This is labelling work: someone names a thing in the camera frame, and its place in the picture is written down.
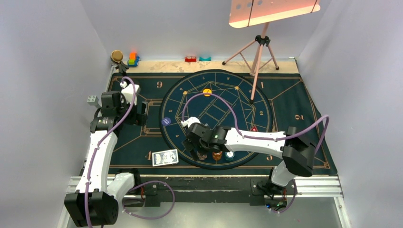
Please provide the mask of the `orange chip stack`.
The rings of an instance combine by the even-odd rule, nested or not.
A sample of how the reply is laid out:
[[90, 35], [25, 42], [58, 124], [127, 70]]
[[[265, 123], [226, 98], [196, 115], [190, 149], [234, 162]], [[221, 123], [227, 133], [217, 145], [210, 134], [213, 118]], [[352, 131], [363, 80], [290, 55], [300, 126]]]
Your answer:
[[212, 157], [215, 161], [219, 161], [222, 158], [222, 152], [213, 152]]

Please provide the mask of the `pink white chip stack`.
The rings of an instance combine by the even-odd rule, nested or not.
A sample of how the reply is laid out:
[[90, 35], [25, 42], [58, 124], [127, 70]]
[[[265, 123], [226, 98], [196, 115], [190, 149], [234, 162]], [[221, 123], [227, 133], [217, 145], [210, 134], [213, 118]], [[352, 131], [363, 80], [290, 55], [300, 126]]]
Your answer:
[[197, 152], [197, 156], [200, 161], [207, 159], [208, 153], [207, 152]]

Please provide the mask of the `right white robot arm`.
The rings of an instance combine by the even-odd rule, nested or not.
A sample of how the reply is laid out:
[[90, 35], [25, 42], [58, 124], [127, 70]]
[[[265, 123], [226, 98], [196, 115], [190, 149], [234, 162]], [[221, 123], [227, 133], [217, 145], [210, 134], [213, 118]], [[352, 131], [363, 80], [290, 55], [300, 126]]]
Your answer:
[[311, 177], [315, 156], [314, 144], [289, 127], [286, 132], [265, 133], [241, 131], [235, 127], [219, 126], [211, 129], [196, 117], [181, 121], [186, 139], [183, 145], [193, 159], [213, 153], [256, 152], [282, 159], [267, 180], [267, 188], [279, 193], [296, 176]]

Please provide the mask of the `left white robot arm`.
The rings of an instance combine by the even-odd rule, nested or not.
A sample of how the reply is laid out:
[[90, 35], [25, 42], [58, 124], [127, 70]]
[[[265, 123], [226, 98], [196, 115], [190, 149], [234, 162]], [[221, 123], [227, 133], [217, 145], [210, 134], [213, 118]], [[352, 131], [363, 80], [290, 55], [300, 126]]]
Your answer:
[[147, 102], [137, 110], [140, 86], [127, 76], [120, 91], [104, 92], [102, 105], [90, 123], [90, 146], [82, 177], [73, 193], [65, 195], [64, 205], [77, 227], [113, 225], [122, 211], [126, 193], [137, 194], [142, 187], [135, 170], [121, 171], [108, 184], [113, 150], [123, 126], [144, 126]]

